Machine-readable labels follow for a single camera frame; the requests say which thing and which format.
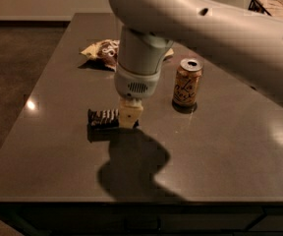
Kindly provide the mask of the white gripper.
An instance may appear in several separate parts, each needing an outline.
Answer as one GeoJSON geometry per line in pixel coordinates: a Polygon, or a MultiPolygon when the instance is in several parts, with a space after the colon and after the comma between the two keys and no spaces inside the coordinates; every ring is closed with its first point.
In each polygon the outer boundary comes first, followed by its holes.
{"type": "Polygon", "coordinates": [[[141,117],[141,99],[154,94],[162,62],[172,44],[171,40],[122,26],[114,77],[116,91],[124,97],[119,104],[121,128],[132,129],[141,117]]]}

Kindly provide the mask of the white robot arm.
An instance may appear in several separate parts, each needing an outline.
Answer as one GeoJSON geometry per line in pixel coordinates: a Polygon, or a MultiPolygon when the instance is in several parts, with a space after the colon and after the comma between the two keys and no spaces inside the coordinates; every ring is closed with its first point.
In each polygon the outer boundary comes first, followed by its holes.
{"type": "Polygon", "coordinates": [[[173,42],[283,107],[283,20],[212,0],[109,0],[123,23],[115,75],[128,100],[153,95],[173,42]]]}

